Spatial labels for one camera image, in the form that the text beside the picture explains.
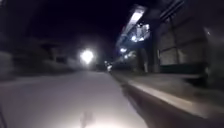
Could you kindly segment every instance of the curb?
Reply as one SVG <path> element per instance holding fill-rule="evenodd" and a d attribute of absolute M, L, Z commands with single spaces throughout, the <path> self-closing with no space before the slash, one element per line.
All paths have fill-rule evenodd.
<path fill-rule="evenodd" d="M 223 116 L 224 108 L 216 105 L 199 103 L 189 99 L 179 98 L 170 93 L 160 91 L 158 89 L 152 88 L 148 85 L 136 82 L 134 80 L 129 80 L 128 78 L 121 77 L 119 75 L 118 79 L 123 79 L 129 86 L 132 86 L 146 94 L 149 94 L 155 98 L 158 98 L 180 110 L 188 112 L 192 115 L 208 119 L 212 117 Z"/>

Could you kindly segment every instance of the road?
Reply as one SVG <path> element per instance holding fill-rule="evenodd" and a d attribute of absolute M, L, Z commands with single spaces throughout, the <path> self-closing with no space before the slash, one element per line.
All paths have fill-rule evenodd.
<path fill-rule="evenodd" d="M 1 83 L 7 128 L 146 128 L 107 73 L 78 72 Z"/>
<path fill-rule="evenodd" d="M 218 128 L 120 86 L 109 74 L 77 72 L 0 84 L 7 128 Z"/>

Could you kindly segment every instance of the bright light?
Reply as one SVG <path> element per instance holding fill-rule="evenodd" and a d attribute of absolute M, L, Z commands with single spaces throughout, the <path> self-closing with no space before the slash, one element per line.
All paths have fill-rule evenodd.
<path fill-rule="evenodd" d="M 146 24 L 146 25 L 145 25 L 145 28 L 146 28 L 147 30 L 149 30 L 149 24 Z"/>
<path fill-rule="evenodd" d="M 143 11 L 136 11 L 132 17 L 131 17 L 131 22 L 137 22 L 143 15 Z"/>
<path fill-rule="evenodd" d="M 136 36 L 132 36 L 131 40 L 134 41 L 134 42 L 137 42 L 137 37 Z"/>
<path fill-rule="evenodd" d="M 144 38 L 143 37 L 141 37 L 140 39 L 139 39 L 139 41 L 143 41 L 144 40 Z"/>
<path fill-rule="evenodd" d="M 80 54 L 80 58 L 85 64 L 88 65 L 91 61 L 93 61 L 94 54 L 91 50 L 85 50 Z"/>
<path fill-rule="evenodd" d="M 111 71 L 112 65 L 107 66 L 107 71 Z"/>
<path fill-rule="evenodd" d="M 128 55 L 125 55 L 125 56 L 124 56 L 124 59 L 128 59 Z"/>
<path fill-rule="evenodd" d="M 121 49 L 120 49 L 120 52 L 121 52 L 121 53 L 125 53 L 126 51 L 127 51 L 126 48 L 121 48 Z"/>
<path fill-rule="evenodd" d="M 94 123 L 91 125 L 87 125 L 86 128 L 124 128 L 124 127 L 115 123 Z"/>

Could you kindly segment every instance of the night sky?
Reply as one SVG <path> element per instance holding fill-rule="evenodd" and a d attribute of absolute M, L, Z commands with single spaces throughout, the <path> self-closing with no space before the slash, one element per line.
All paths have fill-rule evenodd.
<path fill-rule="evenodd" d="M 28 35 L 73 47 L 70 51 L 94 46 L 100 54 L 111 57 L 134 4 L 149 3 L 145 0 L 47 0 L 33 16 Z"/>

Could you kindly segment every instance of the sidewalk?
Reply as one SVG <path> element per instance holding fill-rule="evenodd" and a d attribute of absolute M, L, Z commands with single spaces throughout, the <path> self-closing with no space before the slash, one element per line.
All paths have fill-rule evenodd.
<path fill-rule="evenodd" d="M 152 95 L 176 108 L 202 118 L 224 116 L 224 94 L 195 88 L 185 78 L 197 75 L 112 73 L 119 81 Z"/>

